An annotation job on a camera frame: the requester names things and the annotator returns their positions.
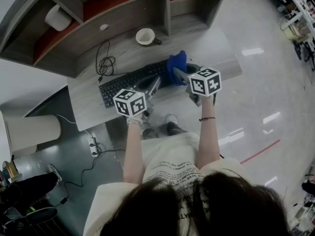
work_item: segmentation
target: white trash bin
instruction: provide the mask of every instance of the white trash bin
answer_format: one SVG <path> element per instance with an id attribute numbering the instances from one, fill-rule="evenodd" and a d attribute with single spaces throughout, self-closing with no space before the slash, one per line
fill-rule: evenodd
<path id="1" fill-rule="evenodd" d="M 4 118 L 0 111 L 0 161 L 11 161 L 15 151 L 57 139 L 61 125 L 56 116 Z"/>
<path id="2" fill-rule="evenodd" d="M 45 18 L 45 23 L 57 31 L 63 31 L 68 28 L 71 21 L 72 18 L 59 5 L 52 7 Z"/>

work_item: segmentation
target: power strip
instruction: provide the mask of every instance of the power strip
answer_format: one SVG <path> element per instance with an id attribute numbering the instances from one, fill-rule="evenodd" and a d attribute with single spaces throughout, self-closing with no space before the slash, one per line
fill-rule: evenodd
<path id="1" fill-rule="evenodd" d="M 96 146 L 96 138 L 95 137 L 89 138 L 89 147 L 91 150 L 91 155 L 94 157 L 97 157 L 98 153 L 97 153 L 97 146 Z"/>

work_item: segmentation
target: table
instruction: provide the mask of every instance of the table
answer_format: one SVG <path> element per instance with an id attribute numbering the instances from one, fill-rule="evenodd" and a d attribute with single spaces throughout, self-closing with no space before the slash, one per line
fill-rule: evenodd
<path id="1" fill-rule="evenodd" d="M 313 37 L 315 37 L 315 29 L 313 27 L 313 19 L 312 17 L 310 16 L 309 12 L 307 10 L 305 10 L 300 2 L 300 0 L 292 0 L 296 7 L 300 10 L 300 12 L 295 15 L 292 19 L 290 19 L 289 21 L 287 21 L 286 23 L 284 23 L 282 26 L 281 26 L 281 29 L 282 30 L 285 30 L 286 28 L 288 28 L 291 24 L 293 24 L 296 20 L 299 20 L 301 19 L 302 17 L 305 18 L 306 22 L 307 22 L 307 25 L 311 31 L 311 34 L 313 35 Z"/>
<path id="2" fill-rule="evenodd" d="M 224 33 L 220 29 L 208 28 L 199 19 L 180 16 L 172 20 L 172 36 L 167 37 L 158 28 L 152 26 L 160 46 L 141 47 L 135 40 L 138 29 L 129 31 L 111 39 L 109 56 L 116 58 L 115 72 L 130 72 L 143 66 L 168 59 L 170 55 L 181 50 L 187 53 L 187 63 L 200 66 L 211 66 L 221 72 L 222 80 L 227 80 L 242 74 L 242 69 L 236 59 Z M 115 107 L 106 109 L 99 92 L 95 72 L 95 55 L 98 46 L 79 58 L 79 66 L 83 72 L 76 79 L 68 78 L 68 89 L 74 117 L 80 131 L 104 123 L 119 115 Z M 103 77 L 102 83 L 117 76 Z M 163 104 L 170 97 L 185 94 L 186 87 L 168 87 L 159 90 L 153 97 L 153 104 Z"/>

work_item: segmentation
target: red line on floor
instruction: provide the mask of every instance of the red line on floor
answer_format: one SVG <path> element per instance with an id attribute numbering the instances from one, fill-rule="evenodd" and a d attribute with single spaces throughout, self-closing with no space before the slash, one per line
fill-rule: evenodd
<path id="1" fill-rule="evenodd" d="M 245 159 L 243 162 L 241 162 L 241 164 L 248 162 L 249 160 L 253 159 L 254 157 L 262 154 L 263 152 L 265 152 L 266 150 L 270 149 L 272 146 L 276 145 L 278 142 L 280 142 L 280 140 L 275 141 L 273 144 L 270 144 L 268 147 L 264 148 L 262 151 L 258 152 L 255 155 L 252 155 L 251 157 Z"/>

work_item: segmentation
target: blue cloth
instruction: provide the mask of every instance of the blue cloth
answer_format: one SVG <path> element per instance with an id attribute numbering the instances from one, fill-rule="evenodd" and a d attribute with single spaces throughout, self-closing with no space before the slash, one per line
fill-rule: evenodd
<path id="1" fill-rule="evenodd" d="M 174 75 L 174 71 L 173 71 L 173 68 L 177 67 L 178 69 L 187 73 L 186 60 L 187 60 L 187 55 L 185 51 L 181 51 L 177 55 L 175 56 L 171 55 L 169 57 L 169 60 L 167 62 L 167 71 L 169 74 L 169 78 L 171 79 L 174 85 L 177 85 L 177 86 L 186 85 Z"/>

